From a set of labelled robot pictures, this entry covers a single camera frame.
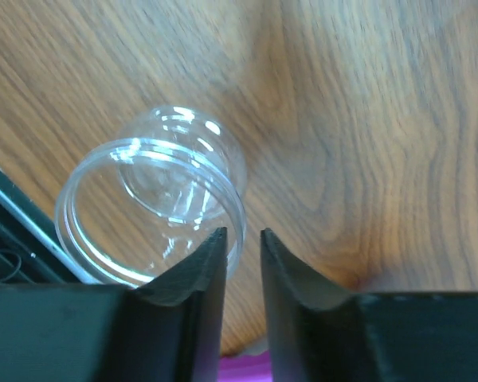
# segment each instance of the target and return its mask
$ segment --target clear glass cup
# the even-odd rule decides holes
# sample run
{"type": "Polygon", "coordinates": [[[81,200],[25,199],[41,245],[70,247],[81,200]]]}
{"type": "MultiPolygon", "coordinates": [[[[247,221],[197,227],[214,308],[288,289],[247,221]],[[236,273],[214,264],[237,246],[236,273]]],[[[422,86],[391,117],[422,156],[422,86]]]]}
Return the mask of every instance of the clear glass cup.
{"type": "Polygon", "coordinates": [[[148,283],[228,228],[228,276],[246,218],[241,147],[216,119],[158,107],[91,151],[57,198],[66,253],[98,283],[148,283]]]}

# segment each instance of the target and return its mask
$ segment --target wooden table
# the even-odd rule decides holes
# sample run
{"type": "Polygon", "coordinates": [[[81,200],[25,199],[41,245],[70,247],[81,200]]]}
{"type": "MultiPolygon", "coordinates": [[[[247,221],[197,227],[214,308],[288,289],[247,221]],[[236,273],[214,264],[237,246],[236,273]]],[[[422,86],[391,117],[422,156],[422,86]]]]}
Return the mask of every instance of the wooden table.
{"type": "Polygon", "coordinates": [[[478,290],[478,1],[0,0],[0,166],[50,216],[164,103],[247,157],[225,352],[264,332],[265,226],[347,287],[478,290]]]}

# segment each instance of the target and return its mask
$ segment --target wood grain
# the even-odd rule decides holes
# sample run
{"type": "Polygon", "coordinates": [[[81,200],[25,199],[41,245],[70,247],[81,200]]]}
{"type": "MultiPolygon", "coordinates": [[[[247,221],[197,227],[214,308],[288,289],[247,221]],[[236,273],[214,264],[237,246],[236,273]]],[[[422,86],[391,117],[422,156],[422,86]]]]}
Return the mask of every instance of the wood grain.
{"type": "Polygon", "coordinates": [[[264,332],[265,226],[348,287],[478,290],[478,1],[0,0],[0,166],[49,215],[163,103],[247,157],[225,352],[264,332]]]}

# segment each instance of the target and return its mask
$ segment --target magenta object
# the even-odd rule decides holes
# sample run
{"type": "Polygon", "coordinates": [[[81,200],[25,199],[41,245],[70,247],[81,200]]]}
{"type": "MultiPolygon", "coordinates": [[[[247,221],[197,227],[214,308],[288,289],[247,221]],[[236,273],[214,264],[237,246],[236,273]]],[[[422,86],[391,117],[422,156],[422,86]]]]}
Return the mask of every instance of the magenta object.
{"type": "Polygon", "coordinates": [[[218,382],[272,382],[269,352],[220,359],[218,382]]]}

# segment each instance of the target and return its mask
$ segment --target wire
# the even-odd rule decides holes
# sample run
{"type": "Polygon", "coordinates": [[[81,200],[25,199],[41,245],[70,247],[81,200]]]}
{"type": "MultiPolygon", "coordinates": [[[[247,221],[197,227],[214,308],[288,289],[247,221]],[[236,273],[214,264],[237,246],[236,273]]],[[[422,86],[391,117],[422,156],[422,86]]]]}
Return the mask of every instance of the wire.
{"type": "Polygon", "coordinates": [[[10,249],[0,249],[0,255],[12,255],[16,259],[16,267],[14,267],[14,269],[7,275],[0,278],[0,283],[6,283],[18,274],[19,270],[22,268],[23,260],[17,252],[10,249]]]}

